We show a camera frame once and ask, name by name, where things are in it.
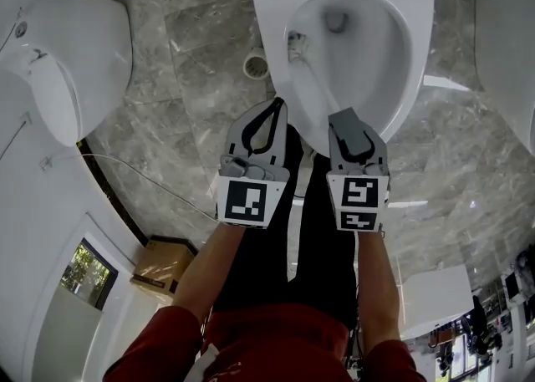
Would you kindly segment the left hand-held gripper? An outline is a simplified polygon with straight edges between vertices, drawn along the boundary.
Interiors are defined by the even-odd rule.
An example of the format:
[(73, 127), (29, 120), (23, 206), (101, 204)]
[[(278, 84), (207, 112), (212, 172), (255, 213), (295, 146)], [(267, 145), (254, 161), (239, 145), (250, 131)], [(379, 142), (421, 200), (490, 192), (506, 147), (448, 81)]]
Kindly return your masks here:
[(287, 129), (288, 107), (280, 98), (256, 104), (233, 122), (220, 158), (219, 222), (268, 227), (290, 177)]

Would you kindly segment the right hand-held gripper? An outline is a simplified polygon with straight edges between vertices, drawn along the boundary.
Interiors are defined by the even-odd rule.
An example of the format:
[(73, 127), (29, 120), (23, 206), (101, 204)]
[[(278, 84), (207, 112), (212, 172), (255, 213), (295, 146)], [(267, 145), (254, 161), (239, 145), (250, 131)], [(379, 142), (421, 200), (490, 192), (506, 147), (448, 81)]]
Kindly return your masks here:
[(327, 183), (336, 227), (347, 232), (377, 232), (390, 194), (390, 170), (385, 142), (362, 120), (357, 155), (346, 137), (331, 126)]

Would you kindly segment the white toilet brush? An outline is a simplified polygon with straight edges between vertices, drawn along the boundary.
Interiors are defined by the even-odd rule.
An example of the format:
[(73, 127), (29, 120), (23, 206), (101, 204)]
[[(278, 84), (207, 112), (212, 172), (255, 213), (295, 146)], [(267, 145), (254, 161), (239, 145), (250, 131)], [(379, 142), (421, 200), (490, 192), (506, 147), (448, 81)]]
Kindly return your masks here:
[(346, 146), (351, 155), (366, 149), (360, 142), (363, 126), (352, 107), (343, 107), (331, 90), (326, 64), (318, 46), (305, 33), (288, 34), (288, 67), (295, 94), (293, 119), (305, 141), (316, 151), (328, 154), (329, 135)]

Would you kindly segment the white open-lid toilet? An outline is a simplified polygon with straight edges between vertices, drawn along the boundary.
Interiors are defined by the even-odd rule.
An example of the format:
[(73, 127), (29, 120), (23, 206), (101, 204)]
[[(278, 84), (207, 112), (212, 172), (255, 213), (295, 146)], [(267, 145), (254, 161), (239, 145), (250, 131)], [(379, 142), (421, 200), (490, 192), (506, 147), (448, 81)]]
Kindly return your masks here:
[(415, 103), (435, 0), (253, 0), (288, 120), (329, 153), (328, 117), (351, 108), (384, 140)]

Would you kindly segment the person's left forearm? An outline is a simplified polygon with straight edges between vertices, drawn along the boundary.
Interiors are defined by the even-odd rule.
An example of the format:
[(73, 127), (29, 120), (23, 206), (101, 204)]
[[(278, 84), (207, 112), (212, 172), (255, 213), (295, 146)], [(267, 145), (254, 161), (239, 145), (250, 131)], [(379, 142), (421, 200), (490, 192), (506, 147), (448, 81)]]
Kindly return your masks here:
[(199, 323), (204, 322), (227, 280), (245, 230), (226, 224), (216, 227), (181, 276), (173, 306), (188, 310)]

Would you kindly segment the person's right forearm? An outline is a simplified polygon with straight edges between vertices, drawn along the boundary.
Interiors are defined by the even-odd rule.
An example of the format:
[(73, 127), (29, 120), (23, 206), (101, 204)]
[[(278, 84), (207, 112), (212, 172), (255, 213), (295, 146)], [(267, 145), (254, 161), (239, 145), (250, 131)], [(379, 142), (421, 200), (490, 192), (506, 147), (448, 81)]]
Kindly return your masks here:
[(364, 353), (399, 340), (400, 299), (380, 232), (358, 234), (359, 321)]

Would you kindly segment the white closed-lid toilet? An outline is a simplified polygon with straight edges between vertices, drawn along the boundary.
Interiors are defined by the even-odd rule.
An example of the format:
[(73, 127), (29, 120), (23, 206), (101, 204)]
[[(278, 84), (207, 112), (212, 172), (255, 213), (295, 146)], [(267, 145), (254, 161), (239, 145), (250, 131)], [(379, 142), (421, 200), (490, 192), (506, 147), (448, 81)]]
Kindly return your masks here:
[(535, 155), (535, 0), (476, 0), (475, 7), (481, 85)]

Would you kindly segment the white egg-shaped toilet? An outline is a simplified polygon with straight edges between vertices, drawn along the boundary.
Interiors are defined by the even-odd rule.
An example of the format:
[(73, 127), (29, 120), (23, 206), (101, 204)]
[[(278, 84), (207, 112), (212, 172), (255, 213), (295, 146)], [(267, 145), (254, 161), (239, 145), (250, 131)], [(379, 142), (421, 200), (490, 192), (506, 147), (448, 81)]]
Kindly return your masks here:
[(133, 67), (130, 21), (115, 0), (34, 0), (0, 48), (45, 126), (72, 147), (118, 108)]

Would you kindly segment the black trousers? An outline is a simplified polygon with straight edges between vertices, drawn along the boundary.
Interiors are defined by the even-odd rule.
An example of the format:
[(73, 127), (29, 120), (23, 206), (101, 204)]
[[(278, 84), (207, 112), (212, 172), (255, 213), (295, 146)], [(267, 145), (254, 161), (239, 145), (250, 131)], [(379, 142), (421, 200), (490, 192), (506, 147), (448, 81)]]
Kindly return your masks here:
[(284, 166), (290, 173), (268, 228), (244, 232), (217, 312), (268, 304), (300, 304), (334, 318), (351, 330), (357, 319), (355, 236), (337, 229), (326, 181), (328, 158), (317, 155), (306, 190), (298, 241), (298, 268), (287, 276), (288, 221), (303, 147), (289, 126)]

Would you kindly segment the small brown cardboard box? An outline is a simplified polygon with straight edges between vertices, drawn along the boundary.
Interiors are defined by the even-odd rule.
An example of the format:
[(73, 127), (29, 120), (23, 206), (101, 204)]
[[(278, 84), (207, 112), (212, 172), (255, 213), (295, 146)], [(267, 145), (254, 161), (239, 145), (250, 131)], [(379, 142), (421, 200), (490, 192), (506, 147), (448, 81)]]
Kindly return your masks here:
[(163, 303), (174, 298), (178, 282), (198, 250), (186, 239), (152, 236), (130, 282)]

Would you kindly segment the white boxy appliance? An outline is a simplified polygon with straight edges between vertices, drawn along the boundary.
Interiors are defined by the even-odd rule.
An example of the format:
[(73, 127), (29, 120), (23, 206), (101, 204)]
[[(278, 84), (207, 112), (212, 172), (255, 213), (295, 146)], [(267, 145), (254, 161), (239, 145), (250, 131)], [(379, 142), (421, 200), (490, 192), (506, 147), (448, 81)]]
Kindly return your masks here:
[(398, 287), (403, 340), (429, 334), (473, 309), (465, 265), (414, 274)]

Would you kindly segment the red shirt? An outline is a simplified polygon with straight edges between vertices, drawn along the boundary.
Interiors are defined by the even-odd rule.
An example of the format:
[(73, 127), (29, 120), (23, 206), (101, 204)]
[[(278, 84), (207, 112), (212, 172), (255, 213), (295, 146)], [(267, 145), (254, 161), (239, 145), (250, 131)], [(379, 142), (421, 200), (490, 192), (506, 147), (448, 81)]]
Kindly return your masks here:
[(214, 313), (205, 332), (185, 308), (160, 309), (103, 382), (184, 382), (199, 352), (218, 355), (201, 382), (352, 382), (342, 358), (349, 332), (298, 304)]

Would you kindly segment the cluttered background equipment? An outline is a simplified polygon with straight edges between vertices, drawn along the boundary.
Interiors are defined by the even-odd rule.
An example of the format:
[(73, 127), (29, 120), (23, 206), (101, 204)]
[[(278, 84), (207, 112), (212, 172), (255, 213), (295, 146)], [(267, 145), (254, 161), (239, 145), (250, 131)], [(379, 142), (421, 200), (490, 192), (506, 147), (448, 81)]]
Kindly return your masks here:
[(471, 311), (430, 335), (431, 382), (535, 382), (535, 244), (472, 299)]

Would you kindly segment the window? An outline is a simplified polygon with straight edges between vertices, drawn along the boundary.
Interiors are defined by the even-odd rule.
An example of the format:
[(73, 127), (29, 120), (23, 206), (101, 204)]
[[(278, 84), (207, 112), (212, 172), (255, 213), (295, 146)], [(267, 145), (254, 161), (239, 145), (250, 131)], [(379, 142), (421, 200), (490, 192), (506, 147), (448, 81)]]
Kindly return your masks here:
[(118, 271), (83, 238), (65, 268), (59, 284), (102, 311)]

